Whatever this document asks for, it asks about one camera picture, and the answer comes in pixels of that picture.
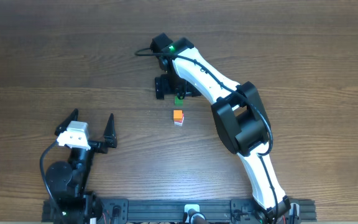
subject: extended robot arm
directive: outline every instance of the extended robot arm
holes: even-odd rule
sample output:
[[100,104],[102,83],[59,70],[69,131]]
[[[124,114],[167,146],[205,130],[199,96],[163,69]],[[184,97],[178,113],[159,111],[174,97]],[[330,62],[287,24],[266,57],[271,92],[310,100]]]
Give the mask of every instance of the extended robot arm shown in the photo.
[[[158,53],[174,54],[195,59],[225,86],[244,95],[267,120],[256,87],[250,82],[240,85],[219,73],[204,60],[197,48],[187,39],[183,38],[172,42],[165,34],[160,34],[153,39],[150,48],[153,53],[157,53],[156,55]],[[194,62],[180,57],[160,56],[157,58],[160,68],[167,72],[166,75],[156,78],[157,98],[163,98],[163,95],[167,93],[174,93],[179,98],[197,96],[200,93],[204,95],[211,103],[216,129],[221,141],[231,153],[240,157],[252,185],[252,195],[268,219],[271,220],[288,211],[290,209],[288,198],[278,184],[269,155],[266,155],[263,156],[263,160],[277,196],[277,216],[273,209],[276,206],[273,192],[262,161],[258,157],[258,153],[265,153],[269,147],[267,132],[259,114],[254,109],[248,108],[236,117],[233,111],[245,106],[241,99],[223,89],[211,75],[207,74],[204,69],[200,69],[200,66]]]

